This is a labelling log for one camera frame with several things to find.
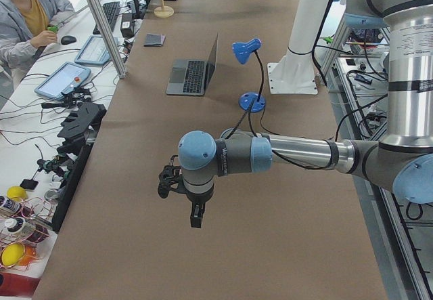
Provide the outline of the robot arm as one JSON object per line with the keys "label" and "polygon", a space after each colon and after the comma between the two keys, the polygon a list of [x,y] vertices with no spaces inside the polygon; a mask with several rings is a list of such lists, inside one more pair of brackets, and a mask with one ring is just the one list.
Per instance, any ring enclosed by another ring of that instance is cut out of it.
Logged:
{"label": "robot arm", "polygon": [[191,201],[192,227],[202,225],[216,176],[266,171],[277,159],[356,175],[413,203],[432,202],[432,0],[347,0],[347,12],[390,29],[385,136],[331,142],[189,132],[179,142],[179,191]]}

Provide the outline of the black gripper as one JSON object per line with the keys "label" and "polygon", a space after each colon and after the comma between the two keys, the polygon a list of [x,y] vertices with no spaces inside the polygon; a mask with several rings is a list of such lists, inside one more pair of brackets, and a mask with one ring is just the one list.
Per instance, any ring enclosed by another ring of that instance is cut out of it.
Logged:
{"label": "black gripper", "polygon": [[187,198],[192,203],[190,225],[192,228],[201,228],[206,202],[212,198],[212,194],[188,194]]}

